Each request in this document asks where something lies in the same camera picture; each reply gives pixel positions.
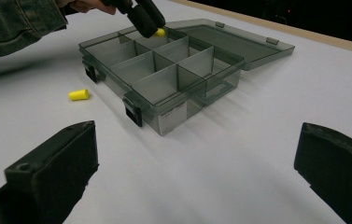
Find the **plastic box lid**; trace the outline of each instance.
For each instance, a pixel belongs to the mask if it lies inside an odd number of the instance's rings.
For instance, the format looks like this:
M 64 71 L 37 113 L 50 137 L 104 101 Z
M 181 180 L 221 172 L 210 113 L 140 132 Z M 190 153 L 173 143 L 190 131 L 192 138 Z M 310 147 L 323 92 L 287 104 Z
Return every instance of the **plastic box lid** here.
M 166 26 L 243 57 L 242 69 L 245 71 L 288 56 L 295 49 L 277 39 L 206 19 L 172 21 Z

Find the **black clamp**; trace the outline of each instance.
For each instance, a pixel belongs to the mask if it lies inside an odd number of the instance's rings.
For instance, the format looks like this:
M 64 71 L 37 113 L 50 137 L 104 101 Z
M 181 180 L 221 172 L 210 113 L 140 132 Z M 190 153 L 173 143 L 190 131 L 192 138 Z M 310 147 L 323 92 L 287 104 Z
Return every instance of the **black clamp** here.
M 5 170 L 0 224 L 61 224 L 97 171 L 94 121 L 68 126 Z
M 154 35 L 158 28 L 162 28 L 166 21 L 164 16 L 151 0 L 136 0 L 137 6 L 133 7 L 132 0 L 102 0 L 106 6 L 114 6 L 122 14 L 127 17 L 146 38 Z

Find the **dark background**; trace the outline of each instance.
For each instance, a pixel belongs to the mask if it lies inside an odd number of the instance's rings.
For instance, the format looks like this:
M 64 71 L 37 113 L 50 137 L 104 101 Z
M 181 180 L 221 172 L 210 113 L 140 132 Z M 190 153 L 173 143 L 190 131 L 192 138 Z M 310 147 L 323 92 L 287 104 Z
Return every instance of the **dark background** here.
M 352 41 L 351 0 L 191 0 Z

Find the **hand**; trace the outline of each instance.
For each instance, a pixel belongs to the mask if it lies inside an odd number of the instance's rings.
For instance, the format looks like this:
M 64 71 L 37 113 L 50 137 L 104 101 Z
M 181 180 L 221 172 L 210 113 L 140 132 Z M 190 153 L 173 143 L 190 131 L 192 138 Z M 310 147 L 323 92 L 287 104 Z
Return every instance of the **hand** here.
M 68 3 L 71 8 L 82 13 L 87 13 L 93 8 L 97 8 L 111 15 L 114 15 L 117 11 L 113 6 L 106 7 L 100 0 L 56 0 L 57 7 L 65 7 Z

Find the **yellow foam earplug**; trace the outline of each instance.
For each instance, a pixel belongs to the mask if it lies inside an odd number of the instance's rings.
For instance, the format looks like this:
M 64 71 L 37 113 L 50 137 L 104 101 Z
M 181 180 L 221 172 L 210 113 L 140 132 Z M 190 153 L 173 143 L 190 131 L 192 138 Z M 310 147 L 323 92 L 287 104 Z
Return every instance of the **yellow foam earplug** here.
M 83 90 L 78 90 L 78 91 L 70 91 L 68 93 L 68 98 L 72 101 L 77 101 L 77 100 L 87 100 L 89 99 L 89 92 L 86 89 Z
M 158 31 L 154 35 L 155 36 L 165 36 L 166 32 L 162 28 L 159 28 Z

